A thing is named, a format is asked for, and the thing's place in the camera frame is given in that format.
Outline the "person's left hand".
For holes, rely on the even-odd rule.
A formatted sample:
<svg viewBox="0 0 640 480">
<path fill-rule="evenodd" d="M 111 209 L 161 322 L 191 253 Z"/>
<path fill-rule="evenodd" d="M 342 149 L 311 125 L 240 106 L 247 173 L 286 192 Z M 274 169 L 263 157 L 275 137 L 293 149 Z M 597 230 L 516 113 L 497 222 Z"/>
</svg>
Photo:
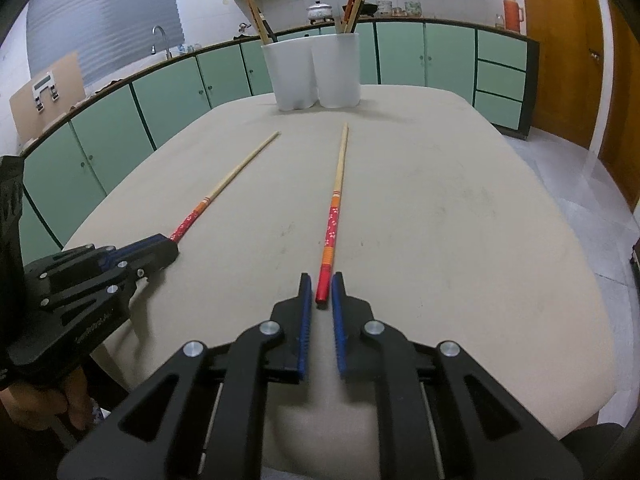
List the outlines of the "person's left hand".
<svg viewBox="0 0 640 480">
<path fill-rule="evenodd" d="M 61 391 L 42 391 L 27 384 L 9 386 L 1 391 L 1 406 L 11 422 L 32 430 L 45 430 L 55 416 L 64 414 L 78 430 L 93 425 L 87 378 L 81 367 L 66 377 Z"/>
</svg>

